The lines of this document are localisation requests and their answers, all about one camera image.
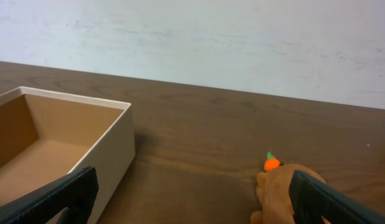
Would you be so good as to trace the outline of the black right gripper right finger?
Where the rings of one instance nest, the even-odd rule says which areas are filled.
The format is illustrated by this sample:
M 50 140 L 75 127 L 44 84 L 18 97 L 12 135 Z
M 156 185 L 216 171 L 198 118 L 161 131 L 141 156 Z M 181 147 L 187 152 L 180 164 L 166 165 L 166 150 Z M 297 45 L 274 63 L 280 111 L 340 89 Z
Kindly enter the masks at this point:
M 383 224 L 385 217 L 362 206 L 329 185 L 295 170 L 289 197 L 296 224 Z

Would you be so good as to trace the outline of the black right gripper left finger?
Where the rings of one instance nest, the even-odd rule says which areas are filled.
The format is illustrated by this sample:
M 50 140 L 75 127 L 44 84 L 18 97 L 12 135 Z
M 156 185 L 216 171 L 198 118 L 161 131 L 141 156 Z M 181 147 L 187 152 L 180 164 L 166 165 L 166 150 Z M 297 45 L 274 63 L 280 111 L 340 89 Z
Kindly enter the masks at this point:
M 98 191 L 94 167 L 73 171 L 1 206 L 0 224 L 47 223 L 58 213 L 58 223 L 87 223 Z

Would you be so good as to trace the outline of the brown plush bear toy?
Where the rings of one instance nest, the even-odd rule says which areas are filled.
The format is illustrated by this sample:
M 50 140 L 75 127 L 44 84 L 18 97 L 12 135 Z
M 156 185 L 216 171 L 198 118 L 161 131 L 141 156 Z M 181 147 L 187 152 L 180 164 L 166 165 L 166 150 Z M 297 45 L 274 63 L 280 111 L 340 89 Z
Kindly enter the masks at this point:
M 289 186 L 295 170 L 302 170 L 321 182 L 325 180 L 314 170 L 300 164 L 283 164 L 267 153 L 264 171 L 257 175 L 256 195 L 261 209 L 251 214 L 252 224 L 294 224 L 294 210 Z

